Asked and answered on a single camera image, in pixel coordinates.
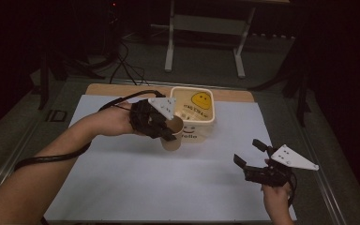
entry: plastic container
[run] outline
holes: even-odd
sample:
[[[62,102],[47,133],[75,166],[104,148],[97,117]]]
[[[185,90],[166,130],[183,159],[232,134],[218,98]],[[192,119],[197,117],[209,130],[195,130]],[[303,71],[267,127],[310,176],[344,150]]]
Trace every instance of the plastic container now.
[[[212,133],[215,122],[215,101],[208,89],[174,87],[174,114],[184,121],[182,143],[202,143]]]

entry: white table leg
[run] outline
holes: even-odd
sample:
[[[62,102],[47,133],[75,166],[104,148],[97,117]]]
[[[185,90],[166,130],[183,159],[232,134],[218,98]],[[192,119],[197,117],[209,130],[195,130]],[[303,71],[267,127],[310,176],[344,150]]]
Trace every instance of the white table leg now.
[[[169,44],[168,51],[166,52],[166,62],[165,62],[165,71],[172,72],[172,63],[173,63],[173,32],[174,32],[174,0],[171,1],[171,17],[169,19]]]
[[[244,64],[242,62],[241,52],[242,52],[242,49],[244,48],[245,41],[247,40],[249,28],[252,23],[252,19],[253,19],[255,10],[256,10],[255,7],[250,9],[250,12],[249,12],[249,15],[247,18],[247,22],[245,23],[245,29],[241,36],[241,42],[239,43],[238,48],[233,50],[233,57],[235,59],[236,71],[237,71],[238,77],[240,79],[244,79],[246,77],[245,71],[244,71]]]

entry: white paper sheet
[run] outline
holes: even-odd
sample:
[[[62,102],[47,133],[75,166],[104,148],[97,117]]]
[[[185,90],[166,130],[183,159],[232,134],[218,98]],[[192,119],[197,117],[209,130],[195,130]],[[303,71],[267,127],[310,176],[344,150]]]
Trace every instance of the white paper sheet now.
[[[117,97],[82,96],[71,124]],[[47,211],[67,221],[269,220],[261,185],[245,181],[233,155],[266,166],[253,139],[271,145],[257,103],[215,102],[214,131],[203,143],[165,151],[159,139],[96,137]],[[291,208],[291,215],[296,219]]]

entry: white triangular marker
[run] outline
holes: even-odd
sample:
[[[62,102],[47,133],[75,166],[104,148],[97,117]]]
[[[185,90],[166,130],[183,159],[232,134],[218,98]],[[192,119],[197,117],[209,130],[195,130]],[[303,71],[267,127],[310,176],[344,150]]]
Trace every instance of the white triangular marker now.
[[[176,98],[174,97],[151,97],[148,99],[148,103],[168,120],[173,120],[175,102]]]
[[[272,156],[271,159],[285,166],[318,171],[320,166],[308,161],[306,158],[294,152],[291,148],[282,145]]]

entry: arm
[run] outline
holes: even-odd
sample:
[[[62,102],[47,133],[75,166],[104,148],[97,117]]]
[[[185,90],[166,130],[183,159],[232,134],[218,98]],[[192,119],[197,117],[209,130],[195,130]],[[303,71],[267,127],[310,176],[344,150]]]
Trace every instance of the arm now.
[[[288,207],[290,189],[288,183],[283,187],[262,185],[265,210],[275,225],[293,225]]]
[[[130,104],[122,107],[130,109]],[[129,112],[116,107],[88,115],[68,128],[36,157],[74,152],[97,135],[133,133]],[[20,168],[0,187],[0,224],[37,224],[64,184],[76,158]]]

